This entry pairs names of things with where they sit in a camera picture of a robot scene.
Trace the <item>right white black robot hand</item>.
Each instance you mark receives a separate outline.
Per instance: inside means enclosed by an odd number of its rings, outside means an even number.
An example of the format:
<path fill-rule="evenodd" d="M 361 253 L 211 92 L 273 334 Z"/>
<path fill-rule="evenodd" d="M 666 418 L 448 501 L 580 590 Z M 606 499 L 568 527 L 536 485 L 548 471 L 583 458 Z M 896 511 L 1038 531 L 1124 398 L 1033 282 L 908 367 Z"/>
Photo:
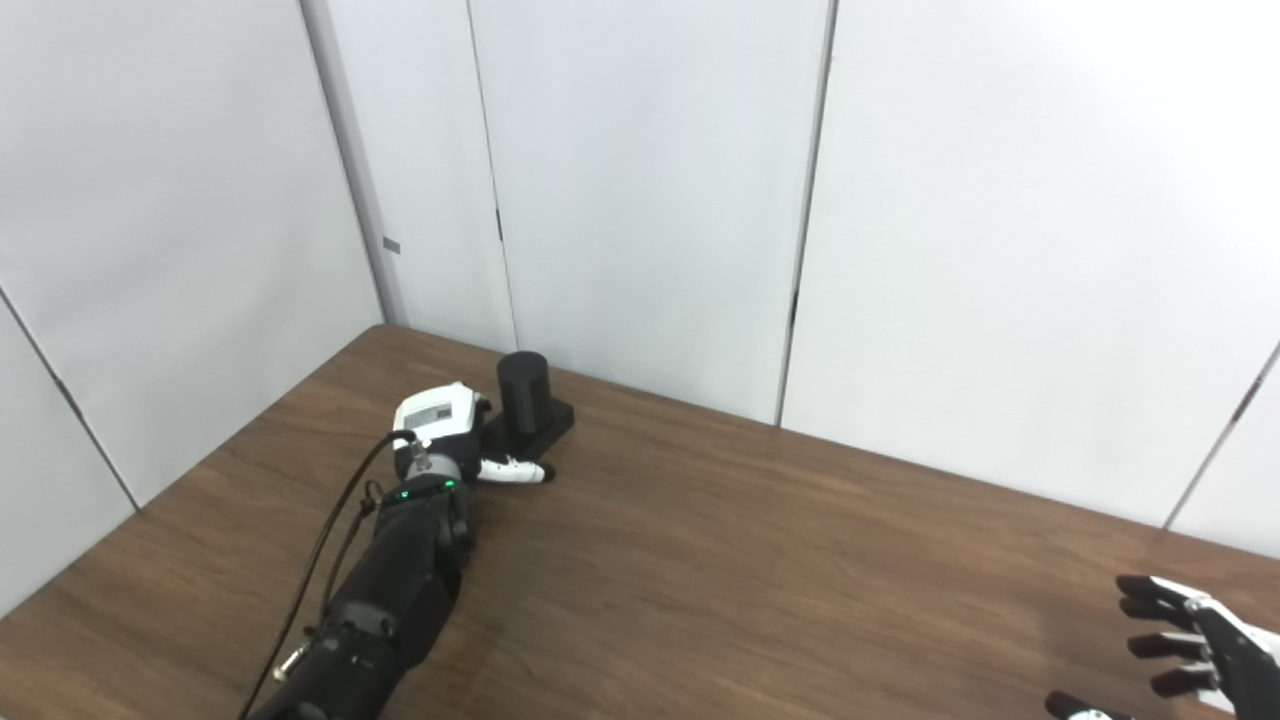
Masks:
<path fill-rule="evenodd" d="M 1135 659 L 1180 660 L 1149 679 L 1156 696 L 1190 698 L 1234 719 L 1279 716 L 1276 632 L 1244 621 L 1206 591 L 1167 578 L 1119 575 L 1115 585 L 1125 616 L 1171 626 L 1126 642 Z"/>

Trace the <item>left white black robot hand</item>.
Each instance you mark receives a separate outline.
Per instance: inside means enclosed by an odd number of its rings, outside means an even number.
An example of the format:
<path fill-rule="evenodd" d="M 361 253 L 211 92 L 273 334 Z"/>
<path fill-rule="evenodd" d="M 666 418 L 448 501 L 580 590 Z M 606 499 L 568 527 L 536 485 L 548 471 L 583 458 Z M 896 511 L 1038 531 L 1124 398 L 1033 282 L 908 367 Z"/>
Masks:
<path fill-rule="evenodd" d="M 412 441 L 393 443 L 394 471 L 408 480 L 422 471 L 445 474 L 465 483 L 543 484 L 556 470 L 530 460 L 517 460 L 484 439 L 492 401 L 461 380 L 425 389 L 401 402 L 393 430 L 407 430 Z"/>

